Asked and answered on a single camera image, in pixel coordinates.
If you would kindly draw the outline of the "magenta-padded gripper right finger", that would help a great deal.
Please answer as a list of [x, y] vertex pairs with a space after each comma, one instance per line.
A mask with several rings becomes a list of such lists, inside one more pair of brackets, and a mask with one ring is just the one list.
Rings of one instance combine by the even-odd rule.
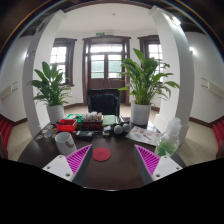
[[182, 169], [169, 156], [158, 156], [139, 145], [134, 146], [134, 156], [145, 185]]

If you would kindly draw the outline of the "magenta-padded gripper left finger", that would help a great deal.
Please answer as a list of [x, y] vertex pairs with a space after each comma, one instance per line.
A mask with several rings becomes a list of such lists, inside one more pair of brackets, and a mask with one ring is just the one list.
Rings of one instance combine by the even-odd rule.
[[81, 186], [92, 154], [92, 145], [87, 145], [67, 156], [58, 155], [43, 170]]

